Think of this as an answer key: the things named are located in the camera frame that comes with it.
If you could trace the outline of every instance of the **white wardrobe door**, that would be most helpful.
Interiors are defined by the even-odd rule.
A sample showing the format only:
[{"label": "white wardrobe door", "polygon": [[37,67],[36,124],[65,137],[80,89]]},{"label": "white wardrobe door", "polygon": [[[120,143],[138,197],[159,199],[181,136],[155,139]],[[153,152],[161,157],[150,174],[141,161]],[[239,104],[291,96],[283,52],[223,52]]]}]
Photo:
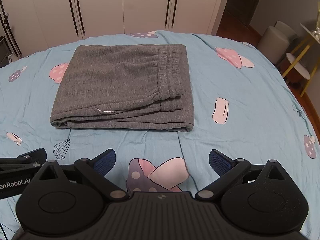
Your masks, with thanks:
[{"label": "white wardrobe door", "polygon": [[169,31],[207,34],[217,0],[177,0],[172,2]]},{"label": "white wardrobe door", "polygon": [[124,33],[122,0],[79,0],[83,38]]},{"label": "white wardrobe door", "polygon": [[[168,14],[171,9],[169,0]],[[168,0],[123,0],[125,33],[145,33],[155,30],[167,30],[165,20]]]},{"label": "white wardrobe door", "polygon": [[4,11],[22,56],[48,49],[33,0],[2,0]]},{"label": "white wardrobe door", "polygon": [[33,0],[33,2],[49,47],[82,39],[79,25],[77,26],[79,35],[76,33],[69,0]]}]

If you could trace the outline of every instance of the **mushroom print bedding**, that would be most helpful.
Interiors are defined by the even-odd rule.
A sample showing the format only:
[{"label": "mushroom print bedding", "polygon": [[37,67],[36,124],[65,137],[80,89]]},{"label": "mushroom print bedding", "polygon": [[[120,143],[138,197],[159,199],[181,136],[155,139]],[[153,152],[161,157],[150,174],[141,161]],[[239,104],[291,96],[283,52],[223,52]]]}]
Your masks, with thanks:
[{"label": "mushroom print bedding", "polygon": [[[112,148],[106,178],[136,191],[190,191],[219,176],[212,149],[252,164],[278,160],[309,204],[301,233],[320,238],[319,141],[278,70],[253,46],[210,35],[166,31],[107,35],[37,52],[0,69],[0,157],[44,148],[48,160],[72,164]],[[195,124],[190,132],[56,129],[52,105],[80,45],[183,44],[187,48]],[[19,196],[0,200],[8,239],[20,227]],[[0,239],[5,239],[0,230]]]}]

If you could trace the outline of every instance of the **pink mushroom print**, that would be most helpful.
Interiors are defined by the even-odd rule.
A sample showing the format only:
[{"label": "pink mushroom print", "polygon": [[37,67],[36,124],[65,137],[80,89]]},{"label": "pink mushroom print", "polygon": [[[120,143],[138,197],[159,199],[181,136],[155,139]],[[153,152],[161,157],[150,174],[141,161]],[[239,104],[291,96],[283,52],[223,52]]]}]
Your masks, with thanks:
[{"label": "pink mushroom print", "polygon": [[27,66],[25,66],[22,70],[17,69],[14,73],[12,73],[9,77],[9,82],[16,80],[21,75],[21,72],[25,71],[26,68]]},{"label": "pink mushroom print", "polygon": [[53,79],[56,83],[60,83],[69,63],[63,63],[58,66],[55,66],[50,70],[49,77]]},{"label": "pink mushroom print", "polygon": [[148,33],[130,33],[127,34],[136,38],[158,38],[159,36],[155,35],[156,31],[148,32]]},{"label": "pink mushroom print", "polygon": [[220,58],[228,61],[236,68],[242,68],[242,66],[249,68],[254,67],[254,64],[250,60],[243,56],[240,56],[233,49],[216,48],[216,52]]},{"label": "pink mushroom print", "polygon": [[314,147],[315,141],[316,141],[316,139],[312,135],[311,135],[311,137],[309,137],[308,135],[304,136],[304,140],[303,140],[304,148],[306,150],[307,155],[311,159],[315,159],[317,157],[316,149]]},{"label": "pink mushroom print", "polygon": [[182,158],[173,158],[159,167],[144,159],[135,158],[129,163],[127,191],[132,195],[135,191],[143,192],[180,192],[177,185],[189,177]]},{"label": "pink mushroom print", "polygon": [[14,141],[18,146],[20,146],[21,143],[22,143],[21,138],[20,138],[18,135],[15,135],[14,133],[8,132],[8,133],[7,133],[7,137],[8,137],[10,140]]},{"label": "pink mushroom print", "polygon": [[213,111],[212,119],[219,124],[227,121],[229,111],[229,102],[223,98],[217,98],[216,107]]}]

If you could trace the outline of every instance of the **wooden table leg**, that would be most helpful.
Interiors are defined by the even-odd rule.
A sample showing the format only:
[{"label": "wooden table leg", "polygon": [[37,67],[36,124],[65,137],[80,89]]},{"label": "wooden table leg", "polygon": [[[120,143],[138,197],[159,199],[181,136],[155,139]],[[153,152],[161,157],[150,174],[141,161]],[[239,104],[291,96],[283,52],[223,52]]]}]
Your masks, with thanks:
[{"label": "wooden table leg", "polygon": [[311,37],[307,35],[290,53],[294,54],[305,42],[307,42]]},{"label": "wooden table leg", "polygon": [[282,77],[284,78],[290,70],[293,69],[293,67],[299,62],[299,60],[303,57],[303,55],[308,51],[308,49],[310,49],[310,47],[313,45],[313,43],[315,43],[315,39],[312,39],[312,41],[310,41],[307,46],[303,49],[303,51],[299,54],[299,56],[297,56],[297,58],[295,59],[294,62],[292,62],[292,64],[287,68],[287,70],[282,74]]},{"label": "wooden table leg", "polygon": [[308,86],[310,85],[311,79],[314,76],[314,74],[316,73],[316,70],[317,70],[319,64],[320,64],[320,57],[318,58],[317,63],[313,67],[313,70],[312,70],[312,72],[310,74],[310,79],[308,80],[308,82],[306,83],[306,85],[304,86],[304,88],[303,88],[303,90],[302,90],[302,92],[300,94],[301,97],[303,96],[303,94],[306,92]]}]

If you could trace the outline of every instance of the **chair backrest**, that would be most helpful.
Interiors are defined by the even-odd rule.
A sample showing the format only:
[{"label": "chair backrest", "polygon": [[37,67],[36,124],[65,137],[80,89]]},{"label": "chair backrest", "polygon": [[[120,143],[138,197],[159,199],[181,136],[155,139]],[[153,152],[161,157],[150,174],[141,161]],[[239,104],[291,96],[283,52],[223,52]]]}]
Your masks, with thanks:
[{"label": "chair backrest", "polygon": [[297,33],[283,22],[277,21],[274,27],[286,35],[290,42],[293,42],[296,38],[298,38]]}]

